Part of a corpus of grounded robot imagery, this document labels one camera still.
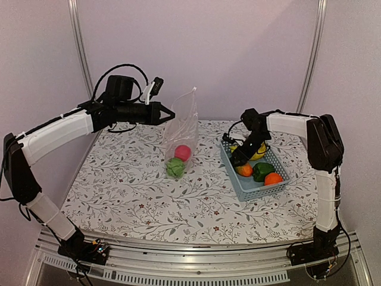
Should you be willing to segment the orange green toy mango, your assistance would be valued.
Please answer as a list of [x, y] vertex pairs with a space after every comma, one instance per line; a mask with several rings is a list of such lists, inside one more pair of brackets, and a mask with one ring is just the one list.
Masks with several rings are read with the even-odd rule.
[[243, 177], [250, 177], [252, 176], [253, 174], [253, 169], [252, 169], [252, 166], [247, 163], [247, 164], [244, 164], [242, 166], [238, 166], [238, 167], [235, 167], [235, 172], [240, 175], [240, 176], [243, 176]]

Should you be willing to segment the clear zip top bag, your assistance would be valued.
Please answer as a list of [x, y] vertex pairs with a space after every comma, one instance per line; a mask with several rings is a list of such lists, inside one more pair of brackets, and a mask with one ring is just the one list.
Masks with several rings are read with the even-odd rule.
[[169, 159], [174, 158], [174, 151], [178, 145], [187, 145], [192, 150], [190, 159], [187, 162], [184, 162], [185, 173], [192, 166], [192, 159], [198, 144], [199, 137], [196, 90], [197, 88], [194, 87], [190, 92], [178, 97], [172, 103], [170, 110], [175, 113], [175, 117], [166, 124], [163, 135], [163, 147], [165, 149], [164, 170], [165, 163]]

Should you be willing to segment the red toy apple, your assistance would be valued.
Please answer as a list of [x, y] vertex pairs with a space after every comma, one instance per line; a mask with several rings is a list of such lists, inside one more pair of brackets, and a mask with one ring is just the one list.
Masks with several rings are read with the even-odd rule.
[[182, 162], [187, 162], [192, 155], [192, 150], [187, 145], [178, 145], [174, 151], [174, 158], [180, 159]]

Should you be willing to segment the blue perforated plastic basket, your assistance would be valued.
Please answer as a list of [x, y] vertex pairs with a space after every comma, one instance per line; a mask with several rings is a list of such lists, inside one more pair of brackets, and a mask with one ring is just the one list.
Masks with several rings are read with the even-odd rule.
[[226, 172], [230, 178], [233, 189], [241, 202], [253, 200], [255, 198], [261, 198], [268, 195], [277, 194], [283, 191], [285, 186], [290, 182], [289, 174], [281, 164], [278, 156], [272, 151], [268, 150], [265, 156], [257, 161], [249, 161], [251, 167], [254, 167], [257, 163], [269, 163], [273, 165], [275, 172], [278, 173], [283, 181], [278, 184], [264, 185], [264, 182], [256, 182], [250, 177], [244, 177], [236, 173], [232, 164], [230, 163], [232, 145], [228, 142], [220, 141], [220, 155], [221, 161], [226, 167]]

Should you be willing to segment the green toy cabbage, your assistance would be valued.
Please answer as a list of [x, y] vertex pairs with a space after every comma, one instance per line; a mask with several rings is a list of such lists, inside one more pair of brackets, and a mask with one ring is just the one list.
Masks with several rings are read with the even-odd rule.
[[179, 158], [171, 158], [165, 163], [167, 176], [181, 178], [185, 173], [185, 163]]

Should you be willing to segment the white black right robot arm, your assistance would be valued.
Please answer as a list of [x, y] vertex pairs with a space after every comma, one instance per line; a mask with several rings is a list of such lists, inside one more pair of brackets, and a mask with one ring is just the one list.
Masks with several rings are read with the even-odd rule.
[[340, 205], [340, 168], [344, 146], [332, 115], [312, 116], [280, 110], [258, 113], [250, 108], [241, 115], [249, 136], [233, 153], [230, 163], [242, 166], [271, 138], [271, 132], [284, 132], [307, 142], [308, 161], [317, 177], [318, 214], [313, 230], [313, 243], [308, 255], [320, 260], [334, 245], [341, 225], [337, 209]]

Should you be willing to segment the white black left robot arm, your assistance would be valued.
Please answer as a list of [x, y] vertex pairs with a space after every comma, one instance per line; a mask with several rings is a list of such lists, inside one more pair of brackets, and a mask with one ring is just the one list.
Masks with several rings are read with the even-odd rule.
[[1, 178], [5, 179], [11, 196], [27, 220], [35, 218], [49, 228], [75, 258], [84, 258], [89, 250], [81, 230], [42, 191], [33, 173], [33, 166], [51, 153], [79, 138], [108, 129], [118, 123], [158, 126], [174, 119], [175, 113], [155, 101], [164, 80], [144, 76], [145, 86], [129, 76], [114, 74], [123, 67], [131, 67], [141, 75], [144, 71], [130, 63], [116, 65], [98, 80], [106, 80], [104, 92], [98, 95], [95, 85], [89, 100], [19, 135], [9, 133], [4, 138]]

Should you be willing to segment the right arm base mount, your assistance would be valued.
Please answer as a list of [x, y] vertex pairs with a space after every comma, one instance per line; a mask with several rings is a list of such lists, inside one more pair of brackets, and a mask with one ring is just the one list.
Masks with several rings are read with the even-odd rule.
[[338, 234], [333, 232], [321, 232], [315, 229], [311, 243], [292, 244], [286, 250], [286, 257], [291, 265], [301, 265], [328, 259], [339, 254], [336, 239]]

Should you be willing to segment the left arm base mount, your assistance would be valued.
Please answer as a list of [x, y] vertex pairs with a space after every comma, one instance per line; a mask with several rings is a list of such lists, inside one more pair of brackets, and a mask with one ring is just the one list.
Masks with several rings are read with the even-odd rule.
[[99, 238], [91, 242], [85, 241], [82, 232], [75, 232], [68, 240], [61, 240], [58, 254], [69, 257], [73, 261], [89, 262], [105, 265], [110, 252], [110, 245]]

